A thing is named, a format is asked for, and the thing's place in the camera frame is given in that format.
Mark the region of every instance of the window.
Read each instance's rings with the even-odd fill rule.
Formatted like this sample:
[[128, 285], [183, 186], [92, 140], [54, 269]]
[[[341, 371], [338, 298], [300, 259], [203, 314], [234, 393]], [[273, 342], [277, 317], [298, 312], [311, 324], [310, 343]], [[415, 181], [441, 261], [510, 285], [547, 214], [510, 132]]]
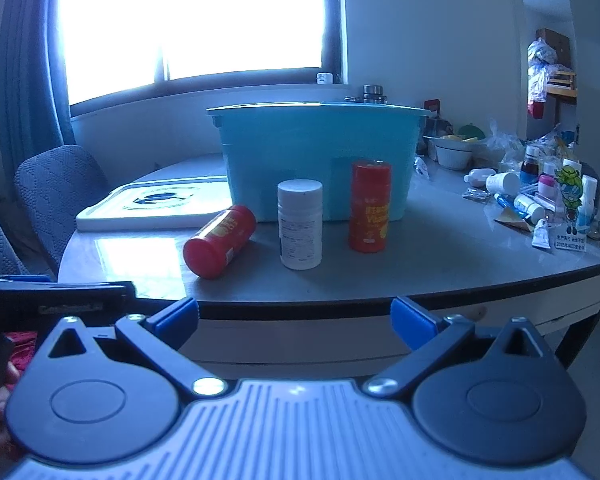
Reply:
[[73, 115], [340, 73], [339, 0], [59, 0], [59, 15]]

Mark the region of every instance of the table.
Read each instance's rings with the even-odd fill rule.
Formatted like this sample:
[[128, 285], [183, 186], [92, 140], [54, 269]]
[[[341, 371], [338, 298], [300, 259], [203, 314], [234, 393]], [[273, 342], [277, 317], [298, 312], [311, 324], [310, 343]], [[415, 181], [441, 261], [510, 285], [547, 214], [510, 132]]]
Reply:
[[[219, 164], [216, 155], [143, 180], [208, 176]], [[500, 206], [461, 197], [461, 173], [429, 165], [430, 180], [413, 177], [404, 218], [390, 224], [381, 253], [351, 251], [346, 222], [327, 222], [320, 266], [294, 271], [280, 263], [277, 225], [261, 223], [226, 273], [208, 281], [182, 259], [194, 229], [76, 232], [59, 281], [132, 280], [156, 308], [196, 298], [203, 320], [182, 351], [228, 378], [245, 369], [289, 375], [291, 365], [302, 376], [376, 373], [408, 352], [387, 316], [401, 295], [493, 326], [527, 316], [541, 333], [571, 327], [557, 349], [570, 364], [600, 314], [600, 248], [533, 248], [530, 234], [494, 221]]]

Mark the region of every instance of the pink jar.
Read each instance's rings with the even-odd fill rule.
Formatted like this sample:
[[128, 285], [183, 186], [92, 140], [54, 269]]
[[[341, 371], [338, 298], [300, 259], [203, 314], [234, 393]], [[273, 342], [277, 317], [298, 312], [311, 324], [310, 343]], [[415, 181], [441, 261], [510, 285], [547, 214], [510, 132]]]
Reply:
[[549, 200], [555, 199], [555, 179], [551, 175], [542, 174], [538, 178], [538, 193]]

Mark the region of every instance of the cartoon character figure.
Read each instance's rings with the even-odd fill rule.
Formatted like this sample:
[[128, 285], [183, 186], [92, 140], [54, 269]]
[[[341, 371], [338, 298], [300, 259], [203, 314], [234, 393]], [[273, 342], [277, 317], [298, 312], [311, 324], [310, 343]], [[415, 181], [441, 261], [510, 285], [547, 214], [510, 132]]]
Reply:
[[560, 184], [564, 212], [567, 217], [567, 234], [577, 234], [576, 221], [578, 219], [578, 208], [581, 204], [582, 179], [571, 166], [563, 166], [560, 171], [555, 172], [555, 179]]

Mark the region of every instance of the blue curtain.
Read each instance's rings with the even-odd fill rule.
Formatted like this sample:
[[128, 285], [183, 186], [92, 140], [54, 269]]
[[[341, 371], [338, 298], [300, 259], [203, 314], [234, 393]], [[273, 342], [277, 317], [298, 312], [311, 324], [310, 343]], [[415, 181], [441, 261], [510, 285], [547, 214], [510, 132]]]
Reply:
[[74, 144], [58, 0], [6, 0], [0, 28], [0, 149], [8, 182], [21, 162]]

